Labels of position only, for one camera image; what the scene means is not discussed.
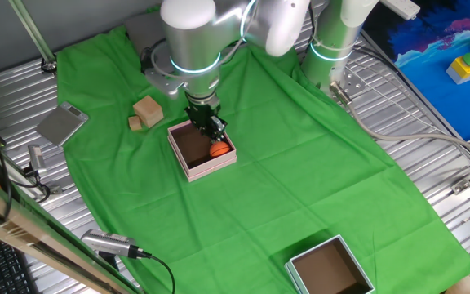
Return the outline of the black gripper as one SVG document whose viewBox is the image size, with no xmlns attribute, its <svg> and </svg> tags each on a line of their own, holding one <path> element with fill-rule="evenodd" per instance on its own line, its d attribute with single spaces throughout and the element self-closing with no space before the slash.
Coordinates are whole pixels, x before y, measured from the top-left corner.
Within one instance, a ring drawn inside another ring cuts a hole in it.
<svg viewBox="0 0 470 294">
<path fill-rule="evenodd" d="M 189 104 L 185 109 L 190 121 L 200 130 L 203 136 L 210 141 L 217 142 L 224 139 L 227 123 L 218 117 L 220 106 Z"/>
</svg>

